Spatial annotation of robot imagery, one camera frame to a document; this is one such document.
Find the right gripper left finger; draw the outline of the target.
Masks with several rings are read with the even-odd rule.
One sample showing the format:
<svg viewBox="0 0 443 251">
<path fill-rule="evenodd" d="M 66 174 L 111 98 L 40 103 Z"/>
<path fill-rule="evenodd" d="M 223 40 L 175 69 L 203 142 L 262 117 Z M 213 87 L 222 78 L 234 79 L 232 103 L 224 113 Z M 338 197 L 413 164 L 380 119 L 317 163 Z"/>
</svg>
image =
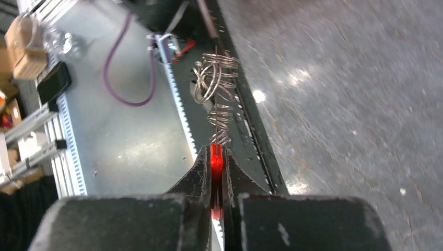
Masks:
<svg viewBox="0 0 443 251">
<path fill-rule="evenodd" d="M 178 241 L 180 250 L 207 250 L 211 246 L 210 156 L 211 148 L 201 147 L 190 170 L 166 191 L 185 199 Z"/>
</svg>

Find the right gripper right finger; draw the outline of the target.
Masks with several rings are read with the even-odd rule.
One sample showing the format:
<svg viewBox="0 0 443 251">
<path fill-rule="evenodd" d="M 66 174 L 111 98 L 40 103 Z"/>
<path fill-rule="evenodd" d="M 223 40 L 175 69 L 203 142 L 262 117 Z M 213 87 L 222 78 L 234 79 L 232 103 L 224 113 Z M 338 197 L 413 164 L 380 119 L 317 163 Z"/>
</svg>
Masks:
<svg viewBox="0 0 443 251">
<path fill-rule="evenodd" d="M 223 146 L 222 151 L 224 168 L 221 173 L 221 227 L 224 250 L 242 250 L 238 195 L 241 193 L 261 195 L 269 191 L 244 172 L 230 149 Z"/>
</svg>

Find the grey red key holder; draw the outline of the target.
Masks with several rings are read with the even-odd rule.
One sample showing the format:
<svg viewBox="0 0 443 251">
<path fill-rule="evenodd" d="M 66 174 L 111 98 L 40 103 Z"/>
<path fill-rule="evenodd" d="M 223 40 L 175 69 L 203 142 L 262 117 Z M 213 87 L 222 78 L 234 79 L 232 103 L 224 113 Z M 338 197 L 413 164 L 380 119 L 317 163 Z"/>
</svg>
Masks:
<svg viewBox="0 0 443 251">
<path fill-rule="evenodd" d="M 215 132 L 210 138 L 209 167 L 212 172 L 212 218 L 219 220 L 223 214 L 222 172 L 226 166 L 223 146 L 230 141 L 229 123 L 233 107 L 228 102 L 235 101 L 233 94 L 238 77 L 239 61 L 236 58 L 216 53 L 204 53 L 195 62 L 193 71 L 197 77 L 194 88 L 194 101 L 200 105 L 209 104 L 207 119 Z"/>
</svg>

